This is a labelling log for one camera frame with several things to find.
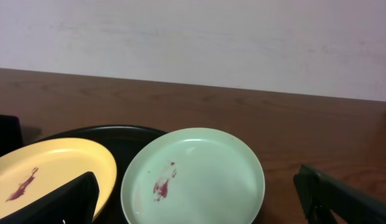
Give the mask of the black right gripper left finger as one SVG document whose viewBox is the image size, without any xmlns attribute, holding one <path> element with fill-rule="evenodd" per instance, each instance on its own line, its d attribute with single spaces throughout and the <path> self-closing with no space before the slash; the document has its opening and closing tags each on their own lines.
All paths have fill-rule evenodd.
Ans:
<svg viewBox="0 0 386 224">
<path fill-rule="evenodd" d="M 0 224 L 91 224 L 100 190 L 86 172 L 51 193 L 0 219 Z"/>
</svg>

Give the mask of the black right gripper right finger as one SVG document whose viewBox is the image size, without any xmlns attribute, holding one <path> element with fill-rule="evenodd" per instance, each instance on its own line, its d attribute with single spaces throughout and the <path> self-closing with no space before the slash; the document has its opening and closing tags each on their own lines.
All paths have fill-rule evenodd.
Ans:
<svg viewBox="0 0 386 224">
<path fill-rule="evenodd" d="M 347 223 L 386 224 L 386 204 L 308 165 L 293 177 L 303 213 L 309 224 L 337 224 L 334 214 Z"/>
</svg>

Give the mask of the yellow plate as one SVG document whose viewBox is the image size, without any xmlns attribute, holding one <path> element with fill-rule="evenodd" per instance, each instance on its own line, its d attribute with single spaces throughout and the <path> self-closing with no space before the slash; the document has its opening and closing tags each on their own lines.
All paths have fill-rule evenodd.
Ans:
<svg viewBox="0 0 386 224">
<path fill-rule="evenodd" d="M 86 173 L 94 173 L 99 196 L 94 217 L 105 207 L 116 182 L 111 152 L 80 138 L 51 139 L 0 157 L 0 218 L 16 212 Z"/>
</svg>

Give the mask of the light green plate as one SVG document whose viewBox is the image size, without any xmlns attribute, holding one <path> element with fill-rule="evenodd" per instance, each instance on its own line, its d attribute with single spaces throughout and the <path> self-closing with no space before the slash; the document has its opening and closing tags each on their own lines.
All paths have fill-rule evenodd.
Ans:
<svg viewBox="0 0 386 224">
<path fill-rule="evenodd" d="M 265 197 L 255 153 L 216 129 L 187 128 L 144 146 L 121 183 L 128 223 L 253 223 Z"/>
</svg>

